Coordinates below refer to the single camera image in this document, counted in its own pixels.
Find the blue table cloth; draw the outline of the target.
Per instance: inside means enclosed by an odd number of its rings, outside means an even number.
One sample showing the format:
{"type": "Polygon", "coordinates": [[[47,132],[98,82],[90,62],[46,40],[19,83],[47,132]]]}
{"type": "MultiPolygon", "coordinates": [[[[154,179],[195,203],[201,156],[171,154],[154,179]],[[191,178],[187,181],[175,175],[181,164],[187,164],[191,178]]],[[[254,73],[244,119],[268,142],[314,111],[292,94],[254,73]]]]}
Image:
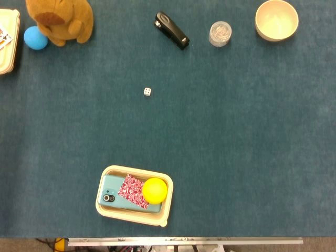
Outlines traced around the blue table cloth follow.
{"type": "Polygon", "coordinates": [[[264,0],[89,2],[87,43],[19,36],[0,75],[0,237],[336,236],[336,0],[288,0],[278,43],[255,30],[264,0]],[[167,226],[98,214],[110,165],[171,177],[167,226]]]}

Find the yellow ball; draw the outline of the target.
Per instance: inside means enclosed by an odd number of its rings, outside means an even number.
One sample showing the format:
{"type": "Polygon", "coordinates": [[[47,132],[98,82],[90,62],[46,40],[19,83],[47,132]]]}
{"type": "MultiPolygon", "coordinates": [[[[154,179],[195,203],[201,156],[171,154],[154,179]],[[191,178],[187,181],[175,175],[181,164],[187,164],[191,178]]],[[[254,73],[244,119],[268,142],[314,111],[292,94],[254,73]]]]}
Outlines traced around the yellow ball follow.
{"type": "Polygon", "coordinates": [[[160,178],[150,178],[142,186],[142,195],[150,204],[162,203],[167,196],[167,185],[160,178]]]}

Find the cream rectangular tray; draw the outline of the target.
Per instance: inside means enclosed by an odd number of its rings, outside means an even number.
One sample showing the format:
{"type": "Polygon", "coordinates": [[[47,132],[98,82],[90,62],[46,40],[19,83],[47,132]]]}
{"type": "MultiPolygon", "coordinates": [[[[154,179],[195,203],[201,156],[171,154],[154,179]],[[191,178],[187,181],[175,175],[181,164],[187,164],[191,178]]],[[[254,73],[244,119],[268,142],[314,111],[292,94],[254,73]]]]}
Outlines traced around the cream rectangular tray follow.
{"type": "Polygon", "coordinates": [[[105,217],[164,227],[167,225],[167,220],[168,220],[169,213],[170,213],[172,195],[173,195],[173,181],[168,175],[163,174],[163,173],[148,171],[148,170],[112,165],[112,166],[107,167],[102,172],[99,187],[98,187],[98,192],[97,192],[97,198],[96,198],[96,209],[100,215],[105,216],[105,217]],[[131,210],[126,210],[126,209],[121,209],[121,208],[102,206],[98,203],[99,190],[102,184],[103,176],[115,175],[119,177],[126,177],[128,174],[130,174],[131,176],[134,176],[135,178],[141,181],[146,181],[147,179],[150,179],[152,177],[157,177],[159,179],[162,179],[166,183],[167,197],[161,203],[161,210],[159,213],[137,212],[137,211],[131,211],[131,210]]]}

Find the teal smartphone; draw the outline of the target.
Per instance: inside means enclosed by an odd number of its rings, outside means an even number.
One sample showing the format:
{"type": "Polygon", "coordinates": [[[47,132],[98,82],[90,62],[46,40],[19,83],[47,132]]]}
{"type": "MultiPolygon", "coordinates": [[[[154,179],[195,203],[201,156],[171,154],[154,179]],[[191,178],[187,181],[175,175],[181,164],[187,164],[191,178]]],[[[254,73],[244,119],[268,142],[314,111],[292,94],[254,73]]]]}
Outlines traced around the teal smartphone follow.
{"type": "Polygon", "coordinates": [[[161,204],[150,204],[147,209],[142,209],[118,195],[125,177],[105,175],[99,190],[98,203],[102,206],[121,208],[137,212],[159,213],[161,204]]]}

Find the black stapler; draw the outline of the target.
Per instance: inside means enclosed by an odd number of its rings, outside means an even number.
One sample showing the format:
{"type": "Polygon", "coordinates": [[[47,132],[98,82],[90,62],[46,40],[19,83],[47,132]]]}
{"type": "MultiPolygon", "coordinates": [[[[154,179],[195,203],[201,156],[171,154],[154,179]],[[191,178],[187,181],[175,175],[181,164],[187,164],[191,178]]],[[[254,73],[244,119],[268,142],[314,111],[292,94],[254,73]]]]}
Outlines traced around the black stapler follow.
{"type": "Polygon", "coordinates": [[[155,16],[154,26],[175,44],[184,50],[189,45],[189,38],[166,13],[159,11],[155,16]]]}

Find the clear jar of paper clips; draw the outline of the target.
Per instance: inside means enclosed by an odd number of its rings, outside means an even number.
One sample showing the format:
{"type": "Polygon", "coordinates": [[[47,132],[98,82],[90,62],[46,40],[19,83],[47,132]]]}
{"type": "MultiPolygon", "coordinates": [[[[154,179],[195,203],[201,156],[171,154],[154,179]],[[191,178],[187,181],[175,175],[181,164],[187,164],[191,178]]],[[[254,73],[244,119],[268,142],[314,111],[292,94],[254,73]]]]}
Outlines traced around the clear jar of paper clips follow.
{"type": "Polygon", "coordinates": [[[209,42],[215,47],[223,47],[228,44],[232,35],[232,28],[224,21],[215,22],[209,31],[209,42]]]}

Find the brown plush capybara toy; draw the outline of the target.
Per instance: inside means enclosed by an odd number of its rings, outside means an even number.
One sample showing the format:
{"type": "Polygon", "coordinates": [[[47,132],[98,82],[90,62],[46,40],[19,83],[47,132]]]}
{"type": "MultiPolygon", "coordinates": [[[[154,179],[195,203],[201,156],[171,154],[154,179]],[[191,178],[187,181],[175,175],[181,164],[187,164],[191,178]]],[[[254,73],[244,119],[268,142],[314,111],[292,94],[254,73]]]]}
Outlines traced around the brown plush capybara toy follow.
{"type": "Polygon", "coordinates": [[[86,43],[93,31],[93,10],[88,0],[25,0],[39,31],[56,46],[68,40],[86,43]]]}

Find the cream bowl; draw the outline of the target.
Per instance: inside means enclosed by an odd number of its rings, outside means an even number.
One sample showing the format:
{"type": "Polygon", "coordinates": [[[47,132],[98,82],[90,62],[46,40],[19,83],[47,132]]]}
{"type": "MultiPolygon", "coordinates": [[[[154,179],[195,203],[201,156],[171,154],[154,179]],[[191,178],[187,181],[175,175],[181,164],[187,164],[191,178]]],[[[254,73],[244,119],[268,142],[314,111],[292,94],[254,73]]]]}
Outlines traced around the cream bowl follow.
{"type": "Polygon", "coordinates": [[[296,9],[284,0],[268,0],[256,10],[256,32],[267,41],[285,40],[297,31],[298,26],[296,9]]]}

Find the blue ball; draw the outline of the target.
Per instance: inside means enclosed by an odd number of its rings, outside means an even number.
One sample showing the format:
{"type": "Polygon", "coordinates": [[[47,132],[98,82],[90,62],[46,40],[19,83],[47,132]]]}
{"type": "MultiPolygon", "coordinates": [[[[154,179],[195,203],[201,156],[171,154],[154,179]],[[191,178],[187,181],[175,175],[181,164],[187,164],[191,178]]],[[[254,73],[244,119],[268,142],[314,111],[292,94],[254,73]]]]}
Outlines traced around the blue ball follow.
{"type": "Polygon", "coordinates": [[[48,37],[37,26],[31,26],[24,32],[24,42],[30,49],[42,50],[48,45],[48,37]]]}

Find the cream lidded food container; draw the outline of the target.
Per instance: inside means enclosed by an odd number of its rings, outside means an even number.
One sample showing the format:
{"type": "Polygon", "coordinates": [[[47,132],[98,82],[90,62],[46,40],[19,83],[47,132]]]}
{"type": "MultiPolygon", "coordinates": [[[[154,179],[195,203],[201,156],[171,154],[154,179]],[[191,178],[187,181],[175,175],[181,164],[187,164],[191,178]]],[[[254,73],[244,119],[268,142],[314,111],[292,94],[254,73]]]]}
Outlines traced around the cream lidded food container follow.
{"type": "Polygon", "coordinates": [[[16,9],[0,9],[0,24],[3,25],[13,40],[0,50],[0,75],[9,73],[14,68],[17,48],[20,13],[16,9]]]}

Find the aluminium frame rail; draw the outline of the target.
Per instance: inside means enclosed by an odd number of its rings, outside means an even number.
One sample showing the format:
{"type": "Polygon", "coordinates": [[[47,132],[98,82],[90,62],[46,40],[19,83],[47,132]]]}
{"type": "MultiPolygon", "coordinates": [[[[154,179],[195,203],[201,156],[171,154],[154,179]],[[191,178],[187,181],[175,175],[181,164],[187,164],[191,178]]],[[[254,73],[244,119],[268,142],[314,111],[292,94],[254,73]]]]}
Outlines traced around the aluminium frame rail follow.
{"type": "Polygon", "coordinates": [[[114,237],[69,238],[75,246],[153,245],[289,245],[303,244],[301,237],[114,237]]]}

